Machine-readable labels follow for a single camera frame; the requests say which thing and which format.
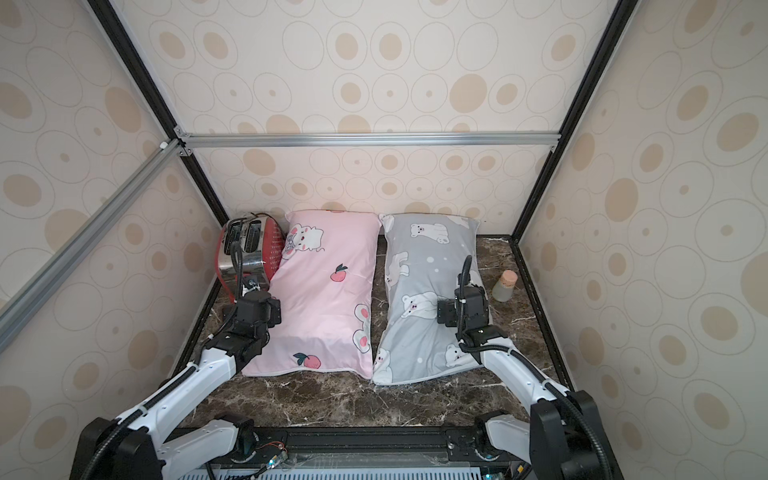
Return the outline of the grey polar bear pillow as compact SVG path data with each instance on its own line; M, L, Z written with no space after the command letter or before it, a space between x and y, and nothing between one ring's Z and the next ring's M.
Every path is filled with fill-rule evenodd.
M389 304L373 382L405 385L474 370L456 330L438 322L438 303L452 301L467 256L476 254L479 222L441 214L386 214L384 269Z

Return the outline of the pink cartoon pillow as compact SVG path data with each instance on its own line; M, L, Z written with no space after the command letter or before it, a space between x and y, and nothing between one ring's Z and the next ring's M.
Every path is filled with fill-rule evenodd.
M270 294L281 322L242 373L373 374L371 296L381 223L374 213L300 210L288 231Z

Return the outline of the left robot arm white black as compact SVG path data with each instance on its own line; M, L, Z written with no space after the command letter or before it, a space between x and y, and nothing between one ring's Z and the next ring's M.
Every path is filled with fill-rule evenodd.
M218 457L246 463L258 436L251 419L223 414L177 438L180 422L210 393L261 355L269 330L281 322L280 302L250 289L242 243L230 245L237 295L223 325L204 343L197 360L136 406L113 420L97 418L80 434L73 479L178 479Z

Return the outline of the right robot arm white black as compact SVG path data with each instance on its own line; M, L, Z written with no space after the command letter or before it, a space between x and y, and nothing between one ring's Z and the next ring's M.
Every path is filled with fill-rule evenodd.
M484 288L470 279L467 256L454 297L440 300L437 321L456 329L458 348L494 373L526 407L529 420L493 414L480 421L480 450L507 452L538 479L621 479L623 474L594 399L543 373L490 322Z

